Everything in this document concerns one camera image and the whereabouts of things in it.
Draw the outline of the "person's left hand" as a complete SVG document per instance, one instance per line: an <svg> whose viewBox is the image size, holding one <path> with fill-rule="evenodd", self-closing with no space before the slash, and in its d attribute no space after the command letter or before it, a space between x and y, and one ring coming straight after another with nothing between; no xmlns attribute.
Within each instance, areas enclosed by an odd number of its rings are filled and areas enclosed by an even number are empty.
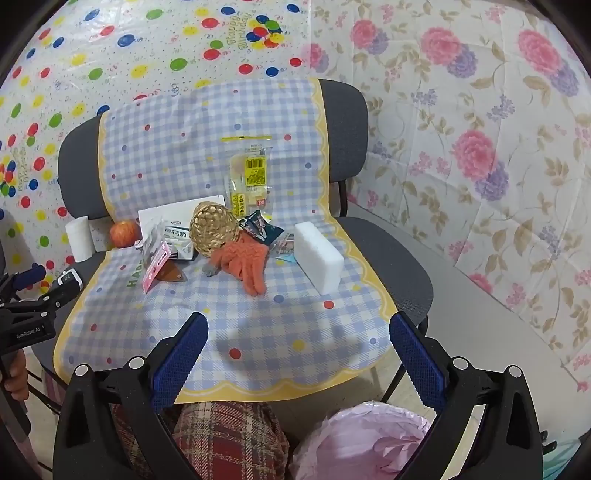
<svg viewBox="0 0 591 480"><path fill-rule="evenodd" d="M16 401L26 401L29 398L28 371L26 368L26 355L19 350L8 369L8 379L5 381L5 389Z"/></svg>

